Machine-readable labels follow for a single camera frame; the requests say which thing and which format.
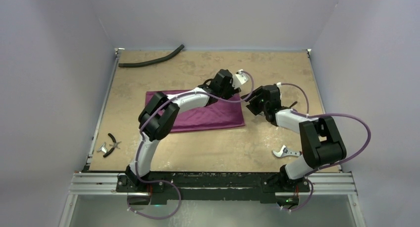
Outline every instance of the black tube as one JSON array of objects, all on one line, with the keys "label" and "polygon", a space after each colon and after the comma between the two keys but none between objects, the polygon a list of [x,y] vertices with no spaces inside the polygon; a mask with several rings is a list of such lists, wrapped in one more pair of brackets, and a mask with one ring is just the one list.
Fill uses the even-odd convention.
[{"label": "black tube", "polygon": [[179,54],[179,52],[181,52],[181,50],[183,48],[184,48],[184,45],[180,45],[177,49],[175,49],[173,52],[166,55],[165,57],[160,57],[160,58],[156,58],[156,59],[153,59],[153,60],[150,60],[150,61],[145,61],[145,62],[119,63],[118,67],[145,67],[145,66],[149,66],[149,65],[152,65],[152,64],[160,63],[160,62],[165,62],[165,61],[175,57],[177,54]]}]

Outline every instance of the silver tool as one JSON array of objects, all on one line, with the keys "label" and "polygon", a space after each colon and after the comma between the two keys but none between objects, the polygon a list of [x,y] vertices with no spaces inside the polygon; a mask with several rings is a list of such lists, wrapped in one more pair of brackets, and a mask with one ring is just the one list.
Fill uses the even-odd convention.
[{"label": "silver tool", "polygon": [[96,150],[96,152],[104,152],[105,154],[108,152],[108,149],[106,149],[106,142],[104,142],[99,148],[98,150]]},{"label": "silver tool", "polygon": [[279,152],[276,152],[276,151],[273,150],[273,154],[278,158],[283,158],[283,157],[286,157],[286,156],[299,157],[302,154],[302,152],[293,151],[293,150],[287,148],[286,145],[283,145],[283,147],[281,147]]}]

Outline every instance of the robotic arm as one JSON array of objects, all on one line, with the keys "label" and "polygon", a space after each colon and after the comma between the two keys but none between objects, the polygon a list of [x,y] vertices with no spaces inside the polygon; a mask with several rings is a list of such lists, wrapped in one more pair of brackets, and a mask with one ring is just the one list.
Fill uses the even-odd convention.
[{"label": "robotic arm", "polygon": [[[193,108],[206,107],[216,103],[218,100],[209,96],[209,94],[227,100],[233,97],[234,94],[239,93],[241,91],[240,86],[245,84],[248,79],[249,78],[241,70],[236,74],[232,74],[228,70],[221,69],[217,75],[210,80],[209,85],[204,83],[191,91],[176,95],[165,95],[162,92],[155,93],[139,116],[139,128],[142,127],[147,120],[150,119],[150,121],[142,132],[141,139],[144,139],[144,144],[141,147],[138,160],[136,160],[135,156],[134,160],[129,164],[131,171],[137,172],[140,177],[143,177],[150,172],[150,166],[156,147],[160,140],[169,134],[178,114]],[[162,104],[169,100],[172,101],[164,107],[163,112],[151,118],[152,114]]]},{"label": "robotic arm", "polygon": [[293,185],[307,173],[326,164],[346,158],[346,148],[331,116],[306,118],[293,113],[281,104],[281,83],[261,86],[247,99],[247,108],[254,114],[264,113],[265,119],[275,126],[290,129],[301,137],[302,155],[280,168],[274,182]]}]

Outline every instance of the purple cloth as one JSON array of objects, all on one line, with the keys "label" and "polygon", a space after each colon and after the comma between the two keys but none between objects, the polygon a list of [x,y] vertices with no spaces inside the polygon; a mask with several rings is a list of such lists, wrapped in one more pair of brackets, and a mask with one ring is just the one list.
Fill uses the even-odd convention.
[{"label": "purple cloth", "polygon": [[[178,94],[187,90],[162,91],[166,95]],[[156,92],[146,92],[146,104]],[[230,100],[238,101],[239,94]],[[227,129],[244,126],[244,116],[240,103],[218,101],[208,107],[198,107],[178,114],[171,133],[212,129]]]}]

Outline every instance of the pliers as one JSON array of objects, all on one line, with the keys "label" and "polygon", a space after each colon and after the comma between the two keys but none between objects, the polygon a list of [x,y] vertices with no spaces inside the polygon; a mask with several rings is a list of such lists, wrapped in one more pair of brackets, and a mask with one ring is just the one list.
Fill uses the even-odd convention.
[{"label": "pliers", "polygon": [[112,139],[113,144],[110,144],[110,146],[112,146],[112,148],[106,154],[104,154],[104,156],[103,156],[104,158],[108,157],[108,155],[110,155],[114,151],[115,148],[120,149],[118,147],[118,144],[121,143],[121,141],[117,142],[117,140],[115,139],[115,137],[111,133],[108,133],[108,136]]}]

